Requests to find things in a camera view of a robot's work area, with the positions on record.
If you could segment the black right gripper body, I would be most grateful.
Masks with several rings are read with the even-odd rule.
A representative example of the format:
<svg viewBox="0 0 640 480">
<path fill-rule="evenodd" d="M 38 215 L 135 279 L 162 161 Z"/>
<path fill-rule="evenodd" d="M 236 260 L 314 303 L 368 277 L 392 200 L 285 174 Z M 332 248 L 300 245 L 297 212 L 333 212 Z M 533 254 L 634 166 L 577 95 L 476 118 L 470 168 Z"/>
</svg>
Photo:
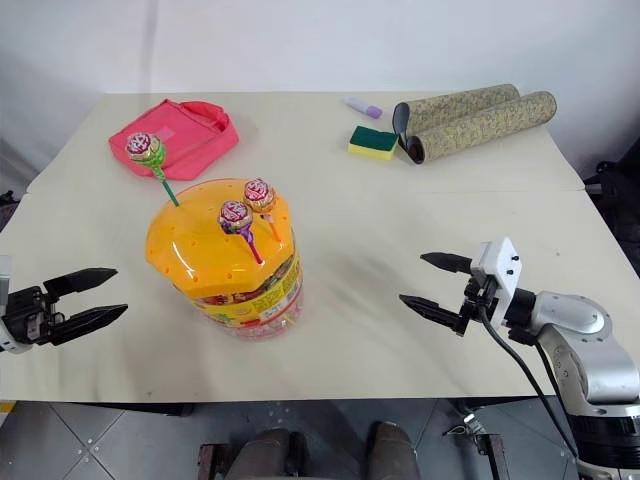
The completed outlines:
<svg viewBox="0 0 640 480">
<path fill-rule="evenodd" d="M 498 300 L 498 282 L 492 276 L 483 280 L 471 277 L 464 290 L 464 301 L 459 311 L 459 323 L 454 328 L 458 336 L 464 336 L 470 321 L 486 323 L 491 320 Z"/>
</svg>

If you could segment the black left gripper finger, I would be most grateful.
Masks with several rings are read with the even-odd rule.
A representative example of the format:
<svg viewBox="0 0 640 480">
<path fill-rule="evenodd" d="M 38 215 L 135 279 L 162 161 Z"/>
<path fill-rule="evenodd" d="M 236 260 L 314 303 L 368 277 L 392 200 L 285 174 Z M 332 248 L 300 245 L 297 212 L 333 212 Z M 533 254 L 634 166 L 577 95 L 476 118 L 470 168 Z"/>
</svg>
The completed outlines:
<svg viewBox="0 0 640 480">
<path fill-rule="evenodd" d="M 95 307 L 72 315 L 52 327 L 49 342 L 54 346 L 102 329 L 117 320 L 126 310 L 127 304 Z"/>
<path fill-rule="evenodd" d="M 118 271 L 112 268 L 86 268 L 47 280 L 43 285 L 50 299 L 59 299 L 71 293 L 96 288 L 117 273 Z"/>
</svg>

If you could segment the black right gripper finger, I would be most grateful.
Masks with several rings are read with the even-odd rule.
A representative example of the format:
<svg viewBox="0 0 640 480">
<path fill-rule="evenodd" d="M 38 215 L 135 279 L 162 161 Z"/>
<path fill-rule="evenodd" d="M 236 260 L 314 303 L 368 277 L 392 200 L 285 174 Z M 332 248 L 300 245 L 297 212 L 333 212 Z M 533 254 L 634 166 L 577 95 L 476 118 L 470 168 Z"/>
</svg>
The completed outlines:
<svg viewBox="0 0 640 480">
<path fill-rule="evenodd" d="M 441 308 L 437 303 L 418 296 L 400 294 L 399 299 L 421 317 L 445 326 L 452 331 L 460 327 L 461 317 L 458 313 Z"/>
<path fill-rule="evenodd" d="M 451 273 L 471 274 L 472 259 L 468 257 L 444 252 L 429 252 L 422 254 L 420 259 Z"/>
</svg>

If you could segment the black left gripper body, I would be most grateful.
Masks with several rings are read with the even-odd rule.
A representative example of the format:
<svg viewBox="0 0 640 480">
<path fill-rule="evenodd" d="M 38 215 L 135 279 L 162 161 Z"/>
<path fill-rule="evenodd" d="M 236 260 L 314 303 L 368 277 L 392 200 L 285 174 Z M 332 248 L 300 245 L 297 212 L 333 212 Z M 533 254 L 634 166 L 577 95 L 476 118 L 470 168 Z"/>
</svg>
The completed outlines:
<svg viewBox="0 0 640 480">
<path fill-rule="evenodd" d="M 57 297 L 39 286 L 13 292 L 2 316 L 13 339 L 22 345 L 44 345 L 52 341 Z"/>
</svg>

